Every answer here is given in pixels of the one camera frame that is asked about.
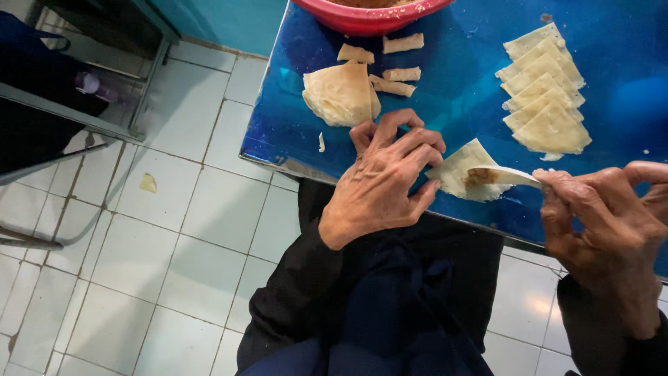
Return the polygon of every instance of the black sleeve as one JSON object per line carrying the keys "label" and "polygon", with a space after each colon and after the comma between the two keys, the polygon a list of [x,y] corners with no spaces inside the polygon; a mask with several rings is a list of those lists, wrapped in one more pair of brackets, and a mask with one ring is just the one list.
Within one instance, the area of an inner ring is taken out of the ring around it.
{"label": "black sleeve", "polygon": [[668,375],[668,320],[659,311],[661,326],[646,341],[629,340],[622,375]]}
{"label": "black sleeve", "polygon": [[342,251],[330,250],[320,238],[318,221],[285,251],[279,265],[248,305],[252,320],[236,355],[237,374],[282,348],[308,339],[307,307],[338,279]]}

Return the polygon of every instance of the floor tile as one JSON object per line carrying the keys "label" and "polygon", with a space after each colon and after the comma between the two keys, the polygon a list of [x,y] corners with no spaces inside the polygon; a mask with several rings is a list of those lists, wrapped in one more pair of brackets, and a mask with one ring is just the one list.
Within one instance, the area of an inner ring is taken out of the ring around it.
{"label": "floor tile", "polygon": [[46,371],[76,277],[42,268],[9,361],[40,373]]}
{"label": "floor tile", "polygon": [[[116,210],[178,231],[200,169],[200,165],[185,159],[139,148]],[[139,188],[145,173],[155,179],[157,193]]]}
{"label": "floor tile", "polygon": [[182,233],[247,253],[269,184],[205,167]]}
{"label": "floor tile", "polygon": [[4,371],[9,361],[9,337],[0,335],[0,370]]}
{"label": "floor tile", "polygon": [[[37,221],[37,227],[35,228],[33,236],[51,241],[64,207],[65,199],[63,197],[49,193],[46,198],[46,203],[44,203],[44,209],[42,209],[42,212],[39,215],[39,221]],[[45,250],[31,248],[25,253],[25,260],[34,264],[43,265],[44,260],[46,260],[46,253],[47,251]]]}
{"label": "floor tile", "polygon": [[49,188],[49,193],[67,197],[74,182],[74,176],[77,175],[79,165],[81,164],[81,157],[68,159],[64,162],[58,163],[58,168],[55,170],[53,183]]}
{"label": "floor tile", "polygon": [[19,273],[19,260],[0,255],[0,315],[5,310],[7,299],[14,286],[14,280]]}
{"label": "floor tile", "polygon": [[542,345],[546,349],[554,350],[562,354],[570,355],[570,345],[568,344],[568,336],[566,335],[566,328],[561,319],[561,309],[556,297],[554,297],[554,304],[552,305],[552,313],[550,314],[550,322],[547,325],[545,332],[545,341]]}
{"label": "floor tile", "polygon": [[51,354],[51,360],[49,361],[49,367],[46,369],[44,376],[57,376],[58,369],[60,369],[60,363],[63,361],[63,354],[54,351]]}
{"label": "floor tile", "polygon": [[243,337],[244,335],[229,329],[223,332],[211,376],[236,375],[236,352]]}
{"label": "floor tile", "polygon": [[42,374],[28,368],[23,368],[20,365],[8,363],[7,368],[5,368],[5,376],[42,376]]}
{"label": "floor tile", "polygon": [[222,328],[158,306],[134,376],[207,376]]}
{"label": "floor tile", "polygon": [[533,376],[540,348],[494,333],[485,335],[482,355],[495,376]]}
{"label": "floor tile", "polygon": [[225,327],[242,333],[246,331],[246,326],[251,323],[248,302],[251,300],[255,290],[267,285],[267,280],[275,269],[276,264],[252,256],[248,257],[244,272],[241,275],[239,288],[236,290],[236,296],[232,303],[230,318],[228,318]]}
{"label": "floor tile", "polygon": [[278,171],[274,172],[274,177],[271,178],[271,185],[299,192],[299,183]]}
{"label": "floor tile", "polygon": [[172,45],[169,56],[225,72],[232,72],[236,59],[236,55],[229,52],[206,48],[187,41],[180,41],[178,45]]}
{"label": "floor tile", "polygon": [[49,187],[51,187],[51,182],[53,181],[53,176],[55,175],[55,170],[57,168],[58,164],[54,163],[45,169],[41,169],[26,177],[22,177],[19,180],[16,180],[16,182],[29,187],[41,189],[42,191],[49,191]]}
{"label": "floor tile", "polygon": [[128,173],[130,173],[130,167],[132,166],[132,160],[136,152],[137,145],[130,143],[126,143],[125,149],[122,150],[118,161],[118,168],[114,173],[111,184],[109,184],[109,193],[107,193],[106,203],[107,209],[110,211],[116,211],[118,199],[121,197],[123,186],[128,179]]}
{"label": "floor tile", "polygon": [[67,353],[130,375],[154,305],[90,284]]}
{"label": "floor tile", "polygon": [[55,237],[65,248],[62,251],[50,252],[46,264],[68,273],[79,274],[100,211],[99,207],[70,199]]}
{"label": "floor tile", "polygon": [[74,291],[72,292],[72,297],[67,305],[63,323],[58,331],[58,337],[55,340],[53,350],[61,353],[64,353],[65,350],[67,350],[67,344],[69,343],[69,338],[72,336],[74,324],[77,322],[81,305],[84,303],[83,301],[86,296],[86,291],[88,290],[88,284],[88,281],[77,279],[77,282],[74,285]]}
{"label": "floor tile", "polygon": [[158,304],[224,326],[246,256],[181,235]]}
{"label": "floor tile", "polygon": [[79,278],[90,281],[90,278],[93,276],[93,269],[98,262],[100,250],[102,250],[102,244],[107,237],[107,230],[109,230],[109,224],[111,222],[112,214],[109,211],[103,210],[102,214],[100,214],[98,224],[95,227],[93,238],[90,240],[88,252],[86,252],[86,256],[83,258],[84,261],[83,264],[81,264]]}
{"label": "floor tile", "polygon": [[543,256],[511,247],[503,247],[503,254],[519,258],[520,260],[533,262],[534,264],[547,266],[548,268],[552,268],[554,270],[561,270],[561,264],[559,261],[557,261],[556,258],[550,256]]}
{"label": "floor tile", "polygon": [[237,57],[225,98],[254,106],[266,69],[266,60]]}
{"label": "floor tile", "polygon": [[118,376],[120,373],[109,371],[99,365],[65,355],[58,376]]}
{"label": "floor tile", "polygon": [[[46,195],[44,191],[17,183],[0,187],[0,225],[31,235],[37,225]],[[25,248],[0,246],[0,253],[23,258]]]}
{"label": "floor tile", "polygon": [[144,145],[201,162],[230,74],[167,59],[137,121]]}
{"label": "floor tile", "polygon": [[250,254],[278,263],[300,233],[297,192],[269,188]]}
{"label": "floor tile", "polygon": [[116,141],[106,149],[87,154],[83,158],[83,165],[72,195],[79,200],[102,205],[122,147],[123,142]]}
{"label": "floor tile", "polygon": [[564,376],[568,371],[580,373],[573,359],[546,349],[540,350],[536,376]]}
{"label": "floor tile", "polygon": [[0,333],[13,336],[18,333],[23,321],[23,315],[30,303],[37,279],[39,278],[39,266],[21,263],[19,273],[16,275],[14,286],[11,288],[9,299],[5,305],[2,318],[0,318]]}
{"label": "floor tile", "polygon": [[269,170],[239,158],[252,112],[252,106],[230,100],[223,102],[204,163],[268,183]]}
{"label": "floor tile", "polygon": [[501,255],[488,329],[540,346],[557,282],[551,269]]}
{"label": "floor tile", "polygon": [[155,303],[178,234],[115,215],[92,282]]}

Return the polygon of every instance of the blue table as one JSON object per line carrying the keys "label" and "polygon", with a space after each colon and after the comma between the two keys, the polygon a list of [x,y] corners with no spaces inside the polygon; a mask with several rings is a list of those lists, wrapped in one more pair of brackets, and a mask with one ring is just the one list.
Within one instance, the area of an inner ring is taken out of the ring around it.
{"label": "blue table", "polygon": [[[502,46],[543,26],[549,13],[587,85],[580,108],[593,142],[581,155],[543,162],[518,144],[502,122],[508,95],[494,72],[511,63]],[[420,50],[384,56],[381,38],[345,37],[289,3],[241,154],[274,166],[296,163],[339,178],[355,161],[349,128],[329,127],[304,103],[304,73],[337,64],[341,44],[373,51],[370,72],[420,66],[411,98],[379,93],[382,113],[413,108],[448,146],[444,157],[478,137],[499,165],[573,175],[623,167],[629,161],[668,162],[668,1],[459,0],[390,35],[425,34]],[[318,152],[322,132],[327,150]],[[424,174],[416,185],[422,184]],[[501,199],[477,203],[439,192],[430,211],[491,227],[535,244],[544,241],[536,189],[513,187]],[[668,250],[657,272],[668,276]]]}

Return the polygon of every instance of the white plastic spoon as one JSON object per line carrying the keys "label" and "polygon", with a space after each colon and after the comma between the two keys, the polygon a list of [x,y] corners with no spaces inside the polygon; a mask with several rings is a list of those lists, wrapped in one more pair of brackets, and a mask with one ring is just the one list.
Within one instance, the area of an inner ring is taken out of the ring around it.
{"label": "white plastic spoon", "polygon": [[484,165],[468,170],[469,179],[480,184],[528,185],[542,189],[542,183],[528,173],[509,167]]}

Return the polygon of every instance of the red plastic bowl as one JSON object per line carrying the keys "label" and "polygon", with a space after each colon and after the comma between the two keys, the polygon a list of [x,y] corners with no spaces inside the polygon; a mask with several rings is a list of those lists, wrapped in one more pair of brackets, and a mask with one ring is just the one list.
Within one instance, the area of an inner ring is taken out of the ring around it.
{"label": "red plastic bowl", "polygon": [[311,12],[323,25],[340,33],[359,37],[386,35],[454,2],[454,0],[417,0],[399,7],[362,9],[344,7],[327,0],[293,1]]}

